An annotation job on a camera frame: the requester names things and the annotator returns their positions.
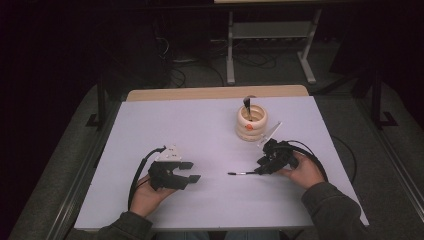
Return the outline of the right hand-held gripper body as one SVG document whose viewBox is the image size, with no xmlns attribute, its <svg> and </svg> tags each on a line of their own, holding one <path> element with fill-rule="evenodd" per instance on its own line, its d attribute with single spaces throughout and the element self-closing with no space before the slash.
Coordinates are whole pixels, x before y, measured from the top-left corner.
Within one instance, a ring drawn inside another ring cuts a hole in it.
<svg viewBox="0 0 424 240">
<path fill-rule="evenodd" d="M 283 169 L 289 165 L 291 168 L 296 168 L 299 164 L 298 160 L 293 156 L 294 147 L 287 141 L 278 142 L 273 138 L 274 134 L 282 125 L 279 121 L 267 132 L 262 134 L 258 141 L 258 147 L 262 150 L 263 156 L 267 156 L 269 162 L 265 165 L 259 165 L 267 168 L 267 174 Z"/>
</svg>

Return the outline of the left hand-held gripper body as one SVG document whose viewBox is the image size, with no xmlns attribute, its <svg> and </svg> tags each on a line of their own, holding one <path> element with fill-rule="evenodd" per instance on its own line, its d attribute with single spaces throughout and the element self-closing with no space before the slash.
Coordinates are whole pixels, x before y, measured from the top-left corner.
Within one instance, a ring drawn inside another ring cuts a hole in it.
<svg viewBox="0 0 424 240">
<path fill-rule="evenodd" d="M 158 188 L 184 190 L 189 184 L 189 178 L 173 173 L 175 169 L 179 169 L 182 162 L 182 157 L 175 145 L 166 147 L 155 158 L 148 170 L 151 187 L 154 190 Z"/>
</svg>

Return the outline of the cream ringed brush holder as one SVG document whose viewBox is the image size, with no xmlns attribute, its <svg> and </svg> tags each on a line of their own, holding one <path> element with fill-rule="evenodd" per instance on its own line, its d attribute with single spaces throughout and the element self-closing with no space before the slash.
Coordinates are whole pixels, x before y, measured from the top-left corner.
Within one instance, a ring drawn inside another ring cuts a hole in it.
<svg viewBox="0 0 424 240">
<path fill-rule="evenodd" d="M 266 130 L 268 123 L 267 111 L 258 105 L 252 105 L 250 111 L 241 107 L 237 114 L 236 134 L 244 141 L 258 141 Z"/>
</svg>

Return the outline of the black fluffy makeup brush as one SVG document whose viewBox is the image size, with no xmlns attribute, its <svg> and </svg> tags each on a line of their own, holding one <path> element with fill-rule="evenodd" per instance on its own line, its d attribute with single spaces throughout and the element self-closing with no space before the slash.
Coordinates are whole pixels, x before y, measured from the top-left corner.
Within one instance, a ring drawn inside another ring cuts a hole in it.
<svg viewBox="0 0 424 240">
<path fill-rule="evenodd" d="M 252 98 L 255 98 L 255 96 L 248 95 L 248 96 L 243 98 L 243 104 L 244 104 L 244 107 L 245 107 L 246 112 L 247 112 L 247 119 L 249 121 L 253 121 L 252 116 L 251 116 L 251 99 Z"/>
</svg>

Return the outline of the person's right hand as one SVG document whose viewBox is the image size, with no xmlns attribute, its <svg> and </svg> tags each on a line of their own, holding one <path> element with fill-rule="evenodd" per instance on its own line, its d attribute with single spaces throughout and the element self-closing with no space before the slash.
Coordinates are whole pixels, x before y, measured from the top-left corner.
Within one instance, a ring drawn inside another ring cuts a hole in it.
<svg viewBox="0 0 424 240">
<path fill-rule="evenodd" d="M 294 152 L 293 156 L 298 160 L 298 166 L 292 170 L 283 168 L 278 174 L 289 178 L 305 190 L 325 181 L 319 168 L 307 156 L 298 152 Z"/>
</svg>

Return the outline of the person's left hand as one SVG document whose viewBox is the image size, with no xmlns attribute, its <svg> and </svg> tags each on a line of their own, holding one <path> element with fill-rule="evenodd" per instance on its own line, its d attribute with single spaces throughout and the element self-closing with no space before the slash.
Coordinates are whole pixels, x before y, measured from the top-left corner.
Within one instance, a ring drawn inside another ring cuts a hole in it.
<svg viewBox="0 0 424 240">
<path fill-rule="evenodd" d="M 175 189 L 168 188 L 154 190 L 150 186 L 150 176 L 146 175 L 137 182 L 129 210 L 146 218 L 158 208 L 162 201 L 175 192 Z"/>
</svg>

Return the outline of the white table board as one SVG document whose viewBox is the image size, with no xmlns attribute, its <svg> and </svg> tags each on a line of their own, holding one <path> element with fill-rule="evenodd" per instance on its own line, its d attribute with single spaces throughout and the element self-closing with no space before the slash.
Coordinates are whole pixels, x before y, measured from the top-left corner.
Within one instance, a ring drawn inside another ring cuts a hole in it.
<svg viewBox="0 0 424 240">
<path fill-rule="evenodd" d="M 302 188 L 254 171 L 262 151 L 235 132 L 239 98 L 125 102 L 121 105 L 75 226 L 97 230 L 127 209 L 144 157 L 175 145 L 200 180 L 164 200 L 149 219 L 157 231 L 304 227 Z"/>
</svg>

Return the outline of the wooden table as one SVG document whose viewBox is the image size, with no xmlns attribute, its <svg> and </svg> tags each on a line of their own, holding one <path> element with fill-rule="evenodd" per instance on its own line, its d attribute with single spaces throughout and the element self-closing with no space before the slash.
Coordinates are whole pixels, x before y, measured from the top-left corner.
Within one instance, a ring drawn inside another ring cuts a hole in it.
<svg viewBox="0 0 424 240">
<path fill-rule="evenodd" d="M 227 99 L 255 97 L 303 97 L 309 92 L 303 85 L 230 86 L 206 88 L 132 90 L 126 101 L 166 101 L 190 99 Z"/>
</svg>

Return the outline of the black metal stand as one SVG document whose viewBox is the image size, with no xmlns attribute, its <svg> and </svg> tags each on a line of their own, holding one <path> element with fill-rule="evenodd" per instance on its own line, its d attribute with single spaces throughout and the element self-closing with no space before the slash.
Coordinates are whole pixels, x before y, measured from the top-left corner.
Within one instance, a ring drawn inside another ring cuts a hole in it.
<svg viewBox="0 0 424 240">
<path fill-rule="evenodd" d="M 382 79 L 378 71 L 374 73 L 371 94 L 371 120 L 382 130 L 386 126 L 397 126 L 398 123 L 390 112 L 381 111 Z"/>
<path fill-rule="evenodd" d="M 106 91 L 104 87 L 103 76 L 98 78 L 97 84 L 97 112 L 91 114 L 86 126 L 95 127 L 97 131 L 100 131 L 106 121 Z"/>
</svg>

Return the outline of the grey metal stand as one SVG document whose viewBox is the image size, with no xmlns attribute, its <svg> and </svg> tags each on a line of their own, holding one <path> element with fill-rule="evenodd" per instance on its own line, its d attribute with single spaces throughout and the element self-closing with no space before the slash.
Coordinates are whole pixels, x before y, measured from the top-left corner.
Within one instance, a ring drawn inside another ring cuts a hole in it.
<svg viewBox="0 0 424 240">
<path fill-rule="evenodd" d="M 316 78 L 308 62 L 308 54 L 318 28 L 321 13 L 321 9 L 316 10 L 314 17 L 309 21 L 234 22 L 233 13 L 230 12 L 226 57 L 227 83 L 230 85 L 235 84 L 233 60 L 234 40 L 303 38 L 306 40 L 306 44 L 303 50 L 297 53 L 297 57 L 307 82 L 309 84 L 315 84 Z"/>
</svg>

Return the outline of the aluminium frame rail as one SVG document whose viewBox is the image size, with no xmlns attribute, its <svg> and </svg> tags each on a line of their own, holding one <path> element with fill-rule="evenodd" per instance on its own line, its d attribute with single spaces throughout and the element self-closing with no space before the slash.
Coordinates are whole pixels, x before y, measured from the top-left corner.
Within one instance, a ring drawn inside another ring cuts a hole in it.
<svg viewBox="0 0 424 240">
<path fill-rule="evenodd" d="M 415 181 L 407 171 L 400 155 L 396 152 L 394 146 L 389 141 L 389 138 L 384 132 L 385 127 L 397 127 L 398 124 L 393 116 L 387 112 L 383 112 L 382 120 L 374 120 L 372 118 L 372 110 L 367 107 L 364 100 L 355 99 L 355 104 L 361 112 L 361 115 L 366 118 L 368 126 L 371 128 L 375 138 L 383 148 L 385 154 L 389 158 L 391 165 L 399 179 L 399 182 L 404 189 L 409 201 L 415 209 L 422 223 L 424 223 L 424 194 L 419 190 Z"/>
<path fill-rule="evenodd" d="M 74 158 L 77 168 L 72 173 L 70 186 L 63 187 L 66 194 L 46 240 L 63 240 L 75 223 L 120 106 L 120 102 L 114 101 L 96 104 L 96 111 L 82 126 L 87 134 L 75 137 L 75 143 L 70 144 L 71 148 L 76 147 L 82 153 Z"/>
</svg>

